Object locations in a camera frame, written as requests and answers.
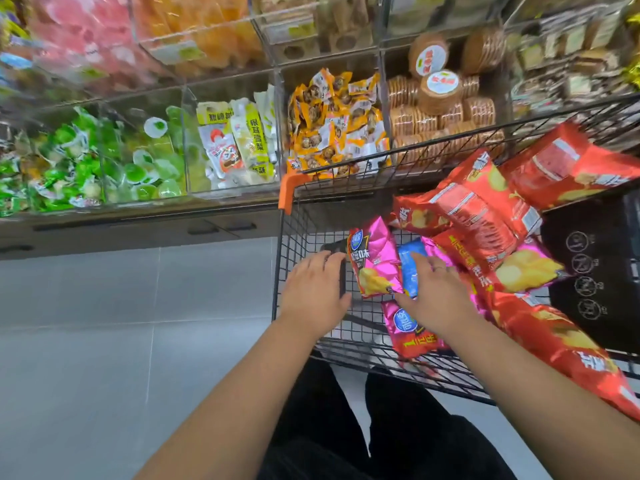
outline orange snack package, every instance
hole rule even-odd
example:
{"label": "orange snack package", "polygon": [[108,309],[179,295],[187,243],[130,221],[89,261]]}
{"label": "orange snack package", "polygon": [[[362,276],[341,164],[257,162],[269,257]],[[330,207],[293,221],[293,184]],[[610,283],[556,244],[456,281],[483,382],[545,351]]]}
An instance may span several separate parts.
{"label": "orange snack package", "polygon": [[640,177],[640,159],[591,144],[566,121],[500,169],[524,199],[544,210]]}
{"label": "orange snack package", "polygon": [[[504,179],[484,149],[423,196],[426,209],[451,220],[482,269],[500,263],[541,224],[540,215]],[[397,211],[402,220],[402,211]]]}
{"label": "orange snack package", "polygon": [[498,327],[526,350],[636,421],[640,401],[607,352],[566,315],[526,294],[493,293]]}
{"label": "orange snack package", "polygon": [[396,195],[390,225],[425,237],[434,236],[451,227],[451,222],[428,209],[426,194]]}
{"label": "orange snack package", "polygon": [[455,230],[446,230],[435,236],[433,241],[453,261],[468,270],[476,288],[484,290],[484,294],[494,290],[508,293],[523,292],[569,276],[564,266],[552,259],[534,236],[526,237],[494,271],[483,269],[478,264],[480,259],[467,249],[460,233]]}

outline forearm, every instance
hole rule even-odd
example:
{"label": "forearm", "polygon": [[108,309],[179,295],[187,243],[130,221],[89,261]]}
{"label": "forearm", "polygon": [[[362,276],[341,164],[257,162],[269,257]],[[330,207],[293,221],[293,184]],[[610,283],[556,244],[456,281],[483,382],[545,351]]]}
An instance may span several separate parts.
{"label": "forearm", "polygon": [[282,407],[314,345],[314,339],[286,320],[273,322],[136,480],[255,478]]}
{"label": "forearm", "polygon": [[444,338],[553,478],[637,476],[640,426],[632,420],[482,319]]}

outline potato chip bag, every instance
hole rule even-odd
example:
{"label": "potato chip bag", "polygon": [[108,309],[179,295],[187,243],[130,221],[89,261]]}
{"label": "potato chip bag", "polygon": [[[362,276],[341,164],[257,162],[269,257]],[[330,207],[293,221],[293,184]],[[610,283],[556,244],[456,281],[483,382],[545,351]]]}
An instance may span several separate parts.
{"label": "potato chip bag", "polygon": [[428,237],[451,227],[448,218],[428,209],[429,199],[425,198],[426,195],[411,194],[394,197],[394,213],[400,229]]}
{"label": "potato chip bag", "polygon": [[640,401],[607,352],[564,313],[526,294],[496,292],[490,304],[498,327],[526,350],[636,421]]}
{"label": "potato chip bag", "polygon": [[473,250],[467,248],[459,232],[444,231],[433,240],[455,262],[468,270],[478,288],[487,292],[492,290],[508,293],[523,292],[569,276],[564,266],[555,261],[540,241],[533,236],[525,238],[524,242],[494,271],[479,264],[481,258],[474,256]]}
{"label": "potato chip bag", "polygon": [[396,300],[381,303],[385,326],[394,350],[403,358],[415,358],[438,348],[436,335],[418,325]]}
{"label": "potato chip bag", "polygon": [[382,217],[349,231],[347,254],[364,298],[403,292],[396,240]]}
{"label": "potato chip bag", "polygon": [[640,177],[640,160],[589,142],[566,121],[500,167],[537,209],[552,209]]}
{"label": "potato chip bag", "polygon": [[451,220],[484,270],[500,266],[541,224],[536,209],[508,185],[482,148],[422,201],[426,209]]}

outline orange cart handle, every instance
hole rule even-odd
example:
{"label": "orange cart handle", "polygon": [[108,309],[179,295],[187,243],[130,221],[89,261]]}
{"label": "orange cart handle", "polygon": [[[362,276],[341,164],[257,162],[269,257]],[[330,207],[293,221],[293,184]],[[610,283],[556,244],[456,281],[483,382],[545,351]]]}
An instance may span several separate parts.
{"label": "orange cart handle", "polygon": [[311,176],[306,173],[288,172],[280,183],[280,197],[278,199],[278,208],[284,210],[286,215],[291,215],[293,206],[293,192],[296,187],[311,182]]}

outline round sticker label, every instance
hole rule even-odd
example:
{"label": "round sticker label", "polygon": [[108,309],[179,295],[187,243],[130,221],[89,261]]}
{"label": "round sticker label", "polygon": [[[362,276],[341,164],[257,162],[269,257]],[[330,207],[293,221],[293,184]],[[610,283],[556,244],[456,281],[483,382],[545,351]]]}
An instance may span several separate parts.
{"label": "round sticker label", "polygon": [[430,45],[420,52],[415,60],[415,71],[425,76],[430,72],[442,70],[447,58],[446,51],[439,45]]}
{"label": "round sticker label", "polygon": [[446,94],[458,87],[460,79],[454,72],[441,70],[427,77],[427,88],[436,94]]}
{"label": "round sticker label", "polygon": [[410,332],[418,328],[418,322],[412,319],[404,308],[400,308],[394,315],[394,323],[399,331]]}
{"label": "round sticker label", "polygon": [[362,229],[357,231],[353,236],[351,236],[351,250],[355,251],[360,247],[360,243],[362,242]]}

